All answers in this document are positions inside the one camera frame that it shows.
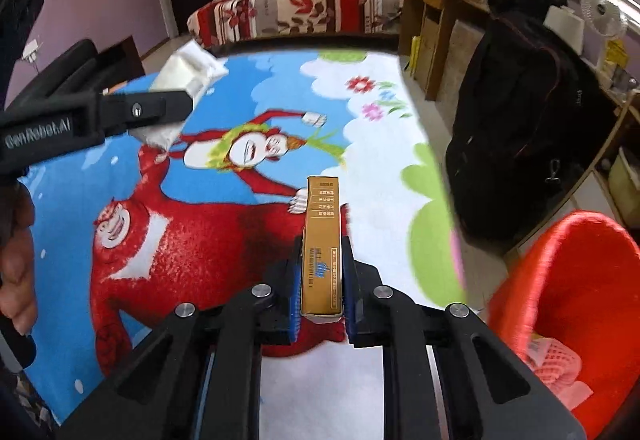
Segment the person's left hand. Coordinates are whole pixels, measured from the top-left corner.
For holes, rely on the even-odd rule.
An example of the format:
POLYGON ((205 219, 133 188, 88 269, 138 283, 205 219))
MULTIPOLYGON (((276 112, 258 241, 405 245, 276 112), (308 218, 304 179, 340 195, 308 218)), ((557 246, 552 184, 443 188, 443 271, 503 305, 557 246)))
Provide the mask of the person's left hand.
POLYGON ((22 183, 18 185, 15 216, 13 235, 1 249, 1 313, 21 335, 27 335, 38 317, 32 240, 35 208, 22 183))

